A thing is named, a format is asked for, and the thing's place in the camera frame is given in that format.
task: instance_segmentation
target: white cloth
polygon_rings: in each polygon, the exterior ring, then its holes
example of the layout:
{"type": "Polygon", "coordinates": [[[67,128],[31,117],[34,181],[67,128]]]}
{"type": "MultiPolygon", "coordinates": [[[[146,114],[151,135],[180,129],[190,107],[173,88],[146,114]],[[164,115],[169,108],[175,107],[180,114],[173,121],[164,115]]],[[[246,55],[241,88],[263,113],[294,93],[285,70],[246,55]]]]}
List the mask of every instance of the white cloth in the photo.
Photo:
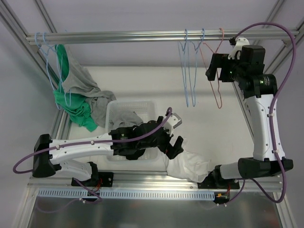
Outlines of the white cloth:
{"type": "Polygon", "coordinates": [[[164,153],[161,153],[166,165],[168,176],[188,179],[197,183],[203,182],[208,176],[208,166],[210,161],[204,160],[203,155],[184,150],[170,160],[164,153]]]}

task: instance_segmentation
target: red wire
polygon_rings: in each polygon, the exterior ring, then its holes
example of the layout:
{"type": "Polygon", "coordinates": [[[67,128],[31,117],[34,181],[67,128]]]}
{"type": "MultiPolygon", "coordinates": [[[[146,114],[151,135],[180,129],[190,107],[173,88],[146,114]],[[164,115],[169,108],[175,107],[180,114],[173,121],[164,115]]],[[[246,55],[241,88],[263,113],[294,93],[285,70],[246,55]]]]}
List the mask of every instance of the red wire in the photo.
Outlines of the red wire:
{"type": "MultiPolygon", "coordinates": [[[[213,51],[212,48],[206,42],[203,42],[203,44],[206,45],[210,49],[210,51],[212,51],[212,53],[217,53],[218,52],[219,47],[221,46],[221,44],[222,44],[222,42],[224,40],[224,29],[223,28],[219,28],[219,29],[222,31],[222,40],[219,43],[219,45],[218,45],[218,47],[217,47],[217,49],[215,51],[213,51]]],[[[207,65],[206,65],[203,53],[202,53],[201,49],[199,49],[199,51],[200,51],[200,55],[201,55],[201,57],[203,59],[205,68],[207,70],[207,67],[206,67],[207,65]]],[[[222,106],[223,106],[223,101],[222,101],[222,95],[221,95],[220,90],[219,90],[220,85],[219,85],[219,73],[218,73],[218,70],[217,70],[217,79],[218,79],[218,94],[219,94],[220,105],[219,105],[219,102],[217,100],[217,96],[215,95],[215,92],[214,92],[214,89],[213,89],[213,85],[212,85],[211,82],[210,82],[210,86],[211,86],[211,89],[212,89],[212,92],[213,92],[213,96],[214,96],[215,102],[217,103],[218,109],[221,109],[222,106]]]]}

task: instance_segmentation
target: aluminum rail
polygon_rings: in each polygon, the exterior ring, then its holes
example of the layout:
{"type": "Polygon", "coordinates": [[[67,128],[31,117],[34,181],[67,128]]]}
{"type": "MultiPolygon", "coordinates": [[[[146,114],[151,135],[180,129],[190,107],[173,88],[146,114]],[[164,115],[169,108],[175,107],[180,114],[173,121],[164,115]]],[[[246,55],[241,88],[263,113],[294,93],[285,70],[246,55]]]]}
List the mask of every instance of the aluminum rail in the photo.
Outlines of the aluminum rail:
{"type": "MultiPolygon", "coordinates": [[[[226,29],[224,40],[229,40],[235,36],[240,29],[226,29]]],[[[291,29],[293,35],[299,32],[291,29]]],[[[188,31],[189,41],[200,41],[202,31],[188,31]]],[[[278,29],[257,29],[248,30],[242,34],[247,39],[288,39],[284,31],[278,29]]],[[[155,42],[155,41],[184,41],[185,31],[118,31],[118,32],[65,32],[46,33],[45,41],[48,44],[91,44],[91,43],[124,43],[124,42],[155,42]]],[[[29,34],[26,37],[30,45],[36,45],[35,35],[29,34]]],[[[42,34],[37,35],[37,42],[44,44],[42,34]]],[[[205,41],[221,40],[220,30],[206,30],[205,41]]]]}

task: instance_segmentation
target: white plastic basket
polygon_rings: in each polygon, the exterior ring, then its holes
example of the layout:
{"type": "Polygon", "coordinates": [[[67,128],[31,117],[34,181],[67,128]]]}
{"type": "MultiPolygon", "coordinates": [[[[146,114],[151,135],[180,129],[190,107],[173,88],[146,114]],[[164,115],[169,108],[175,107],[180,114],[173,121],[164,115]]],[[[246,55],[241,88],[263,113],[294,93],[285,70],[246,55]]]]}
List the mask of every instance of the white plastic basket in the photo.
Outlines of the white plastic basket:
{"type": "MultiPolygon", "coordinates": [[[[112,118],[115,112],[119,111],[131,111],[135,112],[144,123],[148,122],[149,120],[156,120],[156,107],[153,101],[111,101],[106,110],[106,118],[105,118],[105,129],[106,132],[112,130],[112,118]]],[[[138,160],[154,160],[158,159],[158,148],[149,148],[146,149],[143,156],[139,157],[138,160]]],[[[124,156],[107,156],[107,160],[109,162],[138,162],[129,161],[124,156]]]]}

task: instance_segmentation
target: gray cloth in basket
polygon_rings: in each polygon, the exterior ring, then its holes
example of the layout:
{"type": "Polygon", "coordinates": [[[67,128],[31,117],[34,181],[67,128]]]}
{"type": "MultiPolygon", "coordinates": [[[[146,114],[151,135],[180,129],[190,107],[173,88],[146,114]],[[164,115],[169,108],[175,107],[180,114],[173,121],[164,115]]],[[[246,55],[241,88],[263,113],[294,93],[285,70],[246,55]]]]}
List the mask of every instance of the gray cloth in basket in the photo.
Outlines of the gray cloth in basket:
{"type": "Polygon", "coordinates": [[[143,120],[135,112],[131,111],[119,111],[114,113],[112,121],[110,122],[110,124],[113,125],[113,130],[119,127],[132,127],[142,123],[143,120]]]}
{"type": "Polygon", "coordinates": [[[68,93],[71,90],[71,93],[86,96],[85,101],[90,105],[92,119],[97,125],[105,127],[106,108],[110,101],[116,100],[115,95],[111,91],[100,90],[89,71],[74,58],[69,47],[66,47],[66,53],[69,74],[62,83],[64,91],[68,93]]]}

